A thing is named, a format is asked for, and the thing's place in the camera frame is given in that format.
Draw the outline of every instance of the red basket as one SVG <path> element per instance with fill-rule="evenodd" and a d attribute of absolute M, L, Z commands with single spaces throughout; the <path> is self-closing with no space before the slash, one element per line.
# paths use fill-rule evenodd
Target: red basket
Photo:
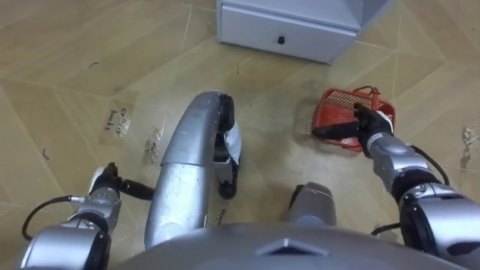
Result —
<path fill-rule="evenodd" d="M 355 121 L 353 116 L 353 104 L 355 103 L 385 113 L 395 127 L 395 108 L 389 102 L 381 100 L 379 95 L 378 89 L 372 86 L 364 86 L 353 91 L 330 88 L 323 93 L 322 99 L 316 107 L 312 129 Z M 354 152 L 362 151 L 362 146 L 356 138 L 322 141 Z"/>

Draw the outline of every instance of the black cable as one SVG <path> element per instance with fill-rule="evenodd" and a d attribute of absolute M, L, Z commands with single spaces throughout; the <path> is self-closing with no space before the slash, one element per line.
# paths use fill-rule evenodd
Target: black cable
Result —
<path fill-rule="evenodd" d="M 385 226 L 380 226 L 376 229 L 374 229 L 370 234 L 372 236 L 378 236 L 380 233 L 384 233 L 389 230 L 394 230 L 394 229 L 399 229 L 400 228 L 400 223 L 393 223 Z"/>
<path fill-rule="evenodd" d="M 27 232 L 27 229 L 29 228 L 29 224 L 30 224 L 30 221 L 32 220 L 32 218 L 35 216 L 35 214 L 37 214 L 37 212 L 39 212 L 42 208 L 44 208 L 45 206 L 49 206 L 53 203 L 64 203 L 64 202 L 70 202 L 72 199 L 72 195 L 68 195 L 68 196 L 60 196 L 60 197 L 56 197 L 56 198 L 53 198 L 53 199 L 50 199 L 42 204 L 40 204 L 39 206 L 37 206 L 35 209 L 33 209 L 32 212 L 30 212 L 30 214 L 28 215 L 28 217 L 25 219 L 25 222 L 23 223 L 23 226 L 22 226 L 22 236 L 25 240 L 27 241 L 31 241 L 32 240 L 32 237 L 29 235 L 29 233 Z"/>
<path fill-rule="evenodd" d="M 421 155 L 422 157 L 424 157 L 428 162 L 430 162 L 436 170 L 438 170 L 438 172 L 440 173 L 440 175 L 442 175 L 442 178 L 443 178 L 443 182 L 445 183 L 445 185 L 450 185 L 450 179 L 449 179 L 449 176 L 446 174 L 446 172 L 442 169 L 442 167 L 431 157 L 429 156 L 427 153 L 425 153 L 423 150 L 421 150 L 420 148 L 418 148 L 417 146 L 414 146 L 414 145 L 411 145 L 410 146 L 413 150 L 415 150 L 415 152 L 419 155 Z"/>

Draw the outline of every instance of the dirt stain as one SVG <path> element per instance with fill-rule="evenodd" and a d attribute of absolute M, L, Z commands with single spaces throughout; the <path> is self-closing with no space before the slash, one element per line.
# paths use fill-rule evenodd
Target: dirt stain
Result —
<path fill-rule="evenodd" d="M 472 160 L 472 150 L 474 147 L 477 149 L 479 147 L 479 136 L 468 127 L 463 127 L 462 141 L 465 148 L 463 149 L 463 154 L 460 159 L 460 168 L 462 170 L 468 170 L 468 163 Z"/>

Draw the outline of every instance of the beige floor tile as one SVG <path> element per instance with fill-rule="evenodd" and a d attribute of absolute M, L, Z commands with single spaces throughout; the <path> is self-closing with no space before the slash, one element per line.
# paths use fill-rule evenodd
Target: beige floor tile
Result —
<path fill-rule="evenodd" d="M 479 48 L 437 0 L 404 0 L 403 3 L 447 60 L 480 64 Z"/>
<path fill-rule="evenodd" d="M 187 52 L 199 46 L 207 39 L 217 34 L 217 20 L 213 10 L 193 7 L 188 20 L 188 29 L 185 33 L 182 52 Z"/>
<path fill-rule="evenodd" d="M 56 0 L 0 30 L 0 70 L 18 61 L 41 61 L 45 51 L 64 47 L 81 33 L 82 25 L 123 0 Z"/>
<path fill-rule="evenodd" d="M 89 151 L 76 124 L 66 114 L 50 88 L 2 81 L 2 87 L 39 152 L 45 149 L 48 167 L 66 194 L 82 194 L 99 164 Z"/>
<path fill-rule="evenodd" d="M 478 90 L 478 69 L 446 63 L 395 99 L 397 135 L 409 140 L 438 116 Z"/>
<path fill-rule="evenodd" d="M 437 0 L 460 26 L 463 33 L 480 48 L 480 2 L 478 0 L 466 0 L 462 2 Z"/>
<path fill-rule="evenodd" d="M 193 0 L 193 5 L 200 8 L 207 8 L 210 10 L 214 10 L 217 7 L 217 1 L 216 0 Z"/>
<path fill-rule="evenodd" d="M 392 52 L 386 58 L 373 65 L 362 76 L 356 78 L 347 88 L 353 90 L 362 86 L 374 86 L 379 89 L 380 97 L 383 100 L 393 101 L 397 57 L 398 55 Z"/>
<path fill-rule="evenodd" d="M 115 51 L 95 68 L 82 70 L 61 87 L 113 96 L 179 55 L 188 21 L 188 7 L 132 44 Z"/>
<path fill-rule="evenodd" d="M 428 30 L 415 18 L 403 2 L 400 5 L 400 30 L 398 33 L 398 49 L 404 53 L 443 60 L 446 56 L 428 35 Z"/>
<path fill-rule="evenodd" d="M 78 31 L 78 37 L 66 49 L 48 55 L 44 61 L 37 61 L 26 70 L 10 72 L 9 76 L 51 86 L 78 73 L 101 72 L 101 65 L 108 65 L 108 56 L 187 9 L 188 6 L 168 1 L 130 1 L 119 5 L 84 23 Z"/>
<path fill-rule="evenodd" d="M 360 41 L 381 47 L 396 48 L 400 30 L 401 4 L 397 1 L 359 38 Z"/>
<path fill-rule="evenodd" d="M 331 189 L 340 227 L 369 233 L 398 221 L 371 160 L 311 138 L 331 87 L 378 87 L 396 107 L 396 136 L 480 202 L 479 10 L 477 0 L 398 1 L 328 66 L 217 43 L 214 0 L 0 0 L 0 242 L 9 247 L 0 269 L 26 247 L 29 210 L 85 194 L 96 167 L 114 161 L 121 176 L 155 186 L 185 107 L 211 89 L 233 96 L 244 146 L 237 196 L 225 201 L 210 183 L 211 227 L 282 221 L 295 186 L 309 181 Z M 111 266 L 143 250 L 149 210 L 121 198 Z M 73 207 L 46 208 L 31 231 Z M 402 241 L 397 230 L 381 237 Z"/>
<path fill-rule="evenodd" d="M 5 92 L 8 85 L 0 81 L 0 202 L 18 206 L 36 206 L 52 197 L 61 196 L 61 189 L 42 157 L 42 148 L 35 145 L 28 128 L 20 121 Z"/>
<path fill-rule="evenodd" d="M 443 61 L 399 52 L 397 54 L 394 96 L 399 97 L 443 64 Z"/>

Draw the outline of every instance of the white label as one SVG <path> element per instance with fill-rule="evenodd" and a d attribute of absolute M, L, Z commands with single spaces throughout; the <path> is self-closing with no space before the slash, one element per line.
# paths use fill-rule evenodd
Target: white label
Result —
<path fill-rule="evenodd" d="M 381 133 L 377 133 L 377 134 L 371 136 L 370 139 L 368 139 L 368 142 L 367 142 L 367 150 L 370 151 L 370 147 L 372 146 L 372 143 L 374 143 L 376 140 L 378 140 L 382 137 L 383 137 L 383 134 L 381 134 Z"/>

